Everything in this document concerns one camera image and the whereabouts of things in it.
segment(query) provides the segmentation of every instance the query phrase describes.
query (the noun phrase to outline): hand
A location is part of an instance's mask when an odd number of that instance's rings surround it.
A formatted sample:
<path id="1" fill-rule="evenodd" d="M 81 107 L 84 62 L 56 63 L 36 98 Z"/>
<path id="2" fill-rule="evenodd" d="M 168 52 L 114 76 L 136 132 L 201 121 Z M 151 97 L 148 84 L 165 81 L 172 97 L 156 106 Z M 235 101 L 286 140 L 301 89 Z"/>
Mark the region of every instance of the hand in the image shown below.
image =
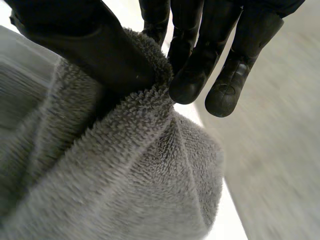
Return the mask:
<path id="1" fill-rule="evenodd" d="M 232 47 L 205 100 L 208 112 L 217 117 L 234 111 L 262 48 L 282 27 L 282 18 L 304 1 L 139 0 L 143 32 L 160 45 L 165 39 L 171 7 L 174 32 L 168 58 L 175 77 L 169 93 L 180 104 L 192 103 L 198 97 L 238 20 Z"/>
<path id="2" fill-rule="evenodd" d="M 102 1 L 6 2 L 13 8 L 11 22 L 25 37 L 78 65 L 109 90 L 122 96 L 152 86 L 152 66 Z"/>

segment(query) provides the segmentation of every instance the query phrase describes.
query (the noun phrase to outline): gray floor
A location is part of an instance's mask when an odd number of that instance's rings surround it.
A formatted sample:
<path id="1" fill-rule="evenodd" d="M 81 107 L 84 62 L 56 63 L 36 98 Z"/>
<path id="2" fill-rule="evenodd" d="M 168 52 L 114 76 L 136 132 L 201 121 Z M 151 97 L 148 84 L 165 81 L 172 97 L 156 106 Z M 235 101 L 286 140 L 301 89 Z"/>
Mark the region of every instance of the gray floor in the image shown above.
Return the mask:
<path id="1" fill-rule="evenodd" d="M 318 0 L 307 0 L 285 19 L 231 116 L 204 107 L 227 52 L 196 101 L 225 147 L 226 181 L 249 240 L 320 239 L 319 12 Z"/>

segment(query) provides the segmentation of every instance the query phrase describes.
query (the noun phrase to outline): plush fabric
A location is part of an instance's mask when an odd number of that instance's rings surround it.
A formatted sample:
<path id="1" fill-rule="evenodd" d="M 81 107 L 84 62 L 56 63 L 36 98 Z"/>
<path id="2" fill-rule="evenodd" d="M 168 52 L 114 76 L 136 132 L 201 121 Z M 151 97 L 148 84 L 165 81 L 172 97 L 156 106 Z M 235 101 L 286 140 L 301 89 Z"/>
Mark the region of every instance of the plush fabric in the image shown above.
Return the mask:
<path id="1" fill-rule="evenodd" d="M 105 90 L 62 59 L 46 98 L 2 148 L 0 240 L 200 240 L 210 231 L 223 152 L 174 111 L 160 48 L 127 34 L 152 63 L 154 86 L 96 119 Z"/>

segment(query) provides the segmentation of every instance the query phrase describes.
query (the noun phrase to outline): gray microfiber towel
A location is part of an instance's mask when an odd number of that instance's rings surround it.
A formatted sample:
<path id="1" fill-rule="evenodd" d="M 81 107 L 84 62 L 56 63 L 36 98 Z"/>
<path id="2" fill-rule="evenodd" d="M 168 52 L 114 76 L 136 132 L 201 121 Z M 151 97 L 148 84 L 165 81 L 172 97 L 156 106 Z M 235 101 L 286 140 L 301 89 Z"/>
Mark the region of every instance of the gray microfiber towel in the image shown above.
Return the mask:
<path id="1" fill-rule="evenodd" d="M 62 59 L 44 101 L 5 143 L 0 240 L 200 240 L 222 191 L 223 153 L 174 111 L 171 66 L 127 34 L 155 84 L 86 127 L 103 88 Z"/>

